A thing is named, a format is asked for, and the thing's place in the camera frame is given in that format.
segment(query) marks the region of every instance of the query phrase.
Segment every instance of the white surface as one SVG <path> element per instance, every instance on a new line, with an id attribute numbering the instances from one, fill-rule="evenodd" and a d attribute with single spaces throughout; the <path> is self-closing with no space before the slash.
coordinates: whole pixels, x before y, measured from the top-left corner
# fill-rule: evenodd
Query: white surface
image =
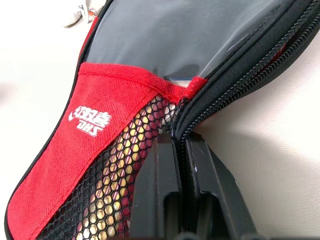
<path id="1" fill-rule="evenodd" d="M 65 108 L 90 28 L 63 28 L 59 1 L 1 2 L 0 239 L 8 200 Z"/>
<path id="2" fill-rule="evenodd" d="M 260 233 L 320 237 L 320 34 L 281 76 L 198 127 Z"/>

